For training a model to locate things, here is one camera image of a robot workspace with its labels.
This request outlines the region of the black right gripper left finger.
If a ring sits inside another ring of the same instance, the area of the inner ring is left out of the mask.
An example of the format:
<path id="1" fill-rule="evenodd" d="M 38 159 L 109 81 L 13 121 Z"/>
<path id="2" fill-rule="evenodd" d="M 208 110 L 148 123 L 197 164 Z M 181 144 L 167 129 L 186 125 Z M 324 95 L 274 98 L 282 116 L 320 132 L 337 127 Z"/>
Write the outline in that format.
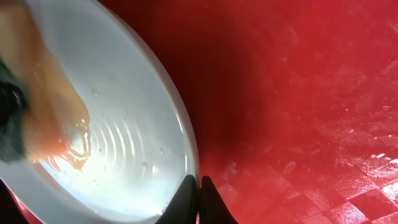
<path id="1" fill-rule="evenodd" d="M 197 183 L 194 176 L 187 175 L 155 224 L 196 224 L 196 221 Z"/>

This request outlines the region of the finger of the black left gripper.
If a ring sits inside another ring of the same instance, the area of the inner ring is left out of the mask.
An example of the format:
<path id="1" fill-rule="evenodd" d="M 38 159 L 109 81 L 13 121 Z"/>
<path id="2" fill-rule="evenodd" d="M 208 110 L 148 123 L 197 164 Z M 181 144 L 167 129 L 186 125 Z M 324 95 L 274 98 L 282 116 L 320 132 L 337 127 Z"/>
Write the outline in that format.
<path id="1" fill-rule="evenodd" d="M 27 98 L 17 85 L 1 82 L 1 126 L 27 108 Z"/>

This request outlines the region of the light blue plate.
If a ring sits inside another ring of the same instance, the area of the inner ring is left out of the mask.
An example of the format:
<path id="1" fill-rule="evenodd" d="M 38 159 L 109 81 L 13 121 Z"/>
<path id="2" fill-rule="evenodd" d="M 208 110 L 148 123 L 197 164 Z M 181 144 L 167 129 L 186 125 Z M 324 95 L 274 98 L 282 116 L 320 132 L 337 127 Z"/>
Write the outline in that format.
<path id="1" fill-rule="evenodd" d="M 169 74 L 98 1 L 26 2 L 90 132 L 66 154 L 1 160 L 1 180 L 43 223 L 156 223 L 183 179 L 198 176 L 192 125 Z"/>

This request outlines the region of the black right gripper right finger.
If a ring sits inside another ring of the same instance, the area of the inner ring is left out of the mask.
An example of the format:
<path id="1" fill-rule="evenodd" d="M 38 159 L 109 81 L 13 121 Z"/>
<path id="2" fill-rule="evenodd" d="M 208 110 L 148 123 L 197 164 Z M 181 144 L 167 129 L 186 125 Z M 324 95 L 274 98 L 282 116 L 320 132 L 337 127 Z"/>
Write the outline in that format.
<path id="1" fill-rule="evenodd" d="M 201 178 L 198 211 L 200 224 L 238 224 L 209 176 Z"/>

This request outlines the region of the green yellow sponge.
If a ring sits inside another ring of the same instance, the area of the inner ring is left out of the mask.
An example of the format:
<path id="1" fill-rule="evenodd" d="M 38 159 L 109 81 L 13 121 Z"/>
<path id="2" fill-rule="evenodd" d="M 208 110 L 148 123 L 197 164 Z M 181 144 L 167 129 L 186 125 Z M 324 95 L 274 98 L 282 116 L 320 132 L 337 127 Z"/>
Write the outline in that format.
<path id="1" fill-rule="evenodd" d="M 66 154 L 90 116 L 58 60 L 46 47 L 26 1 L 1 1 L 1 82 L 17 85 L 27 108 L 1 126 L 1 160 L 44 159 Z"/>

